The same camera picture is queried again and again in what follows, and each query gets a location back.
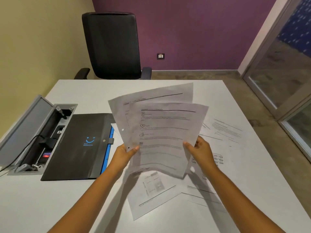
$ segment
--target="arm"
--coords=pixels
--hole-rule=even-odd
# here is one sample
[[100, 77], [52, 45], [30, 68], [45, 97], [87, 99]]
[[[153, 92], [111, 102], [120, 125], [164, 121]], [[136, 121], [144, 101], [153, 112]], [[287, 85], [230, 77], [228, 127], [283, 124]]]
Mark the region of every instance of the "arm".
[[260, 211], [236, 185], [217, 167], [210, 145], [198, 137], [196, 145], [184, 142], [202, 171], [213, 185], [223, 205], [241, 233], [284, 232], [277, 224]]
[[48, 233], [89, 232], [116, 181], [118, 173], [126, 167], [138, 149], [139, 146], [127, 153], [124, 145], [119, 146], [107, 169]]

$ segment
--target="hand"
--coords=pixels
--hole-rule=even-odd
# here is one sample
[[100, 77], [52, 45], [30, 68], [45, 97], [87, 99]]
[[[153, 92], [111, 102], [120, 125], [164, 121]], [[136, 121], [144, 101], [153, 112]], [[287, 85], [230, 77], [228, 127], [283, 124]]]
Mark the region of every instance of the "hand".
[[113, 169], [117, 173], [121, 172], [126, 167], [132, 156], [136, 154], [138, 149], [139, 146], [131, 149], [129, 152], [126, 152], [124, 144], [118, 146], [108, 167]]
[[214, 162], [213, 153], [210, 144], [202, 137], [198, 136], [194, 147], [188, 142], [183, 142], [185, 148], [192, 154], [202, 170], [207, 172], [218, 169]]

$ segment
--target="metal lid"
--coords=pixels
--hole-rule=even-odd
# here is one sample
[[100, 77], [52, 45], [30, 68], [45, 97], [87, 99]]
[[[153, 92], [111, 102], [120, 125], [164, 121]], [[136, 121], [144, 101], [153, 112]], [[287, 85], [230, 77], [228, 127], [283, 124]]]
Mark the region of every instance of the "metal lid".
[[55, 107], [38, 95], [26, 112], [0, 142], [0, 166], [9, 165], [31, 141], [40, 134]]

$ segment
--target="white desk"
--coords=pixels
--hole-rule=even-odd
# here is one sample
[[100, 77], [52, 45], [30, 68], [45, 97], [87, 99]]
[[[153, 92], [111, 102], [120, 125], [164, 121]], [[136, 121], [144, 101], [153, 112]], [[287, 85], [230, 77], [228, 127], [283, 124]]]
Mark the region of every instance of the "white desk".
[[[189, 82], [191, 81], [59, 80], [46, 98], [52, 103], [77, 103], [75, 114], [110, 113], [107, 102], [109, 99]], [[245, 152], [249, 156], [249, 164], [243, 170], [246, 182], [239, 188], [286, 232], [310, 232], [310, 218], [224, 83], [215, 80], [193, 82], [194, 103], [210, 106], [209, 116], [238, 124], [248, 132]], [[40, 181], [40, 178], [40, 175], [0, 177], [1, 232], [48, 231], [93, 182]], [[116, 232], [219, 232], [207, 207], [182, 201], [181, 195], [133, 221], [127, 200], [121, 214], [120, 211], [115, 211], [120, 199], [120, 186], [116, 183], [112, 188], [91, 232], [104, 232], [114, 213], [108, 232], [111, 232], [114, 224], [117, 224]]]

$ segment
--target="power socket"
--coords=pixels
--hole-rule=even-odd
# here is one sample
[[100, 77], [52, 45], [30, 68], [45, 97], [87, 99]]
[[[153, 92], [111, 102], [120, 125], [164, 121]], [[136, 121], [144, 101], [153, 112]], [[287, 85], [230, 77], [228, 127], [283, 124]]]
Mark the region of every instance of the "power socket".
[[165, 59], [165, 54], [164, 53], [158, 53], [156, 55], [157, 60], [164, 60]]

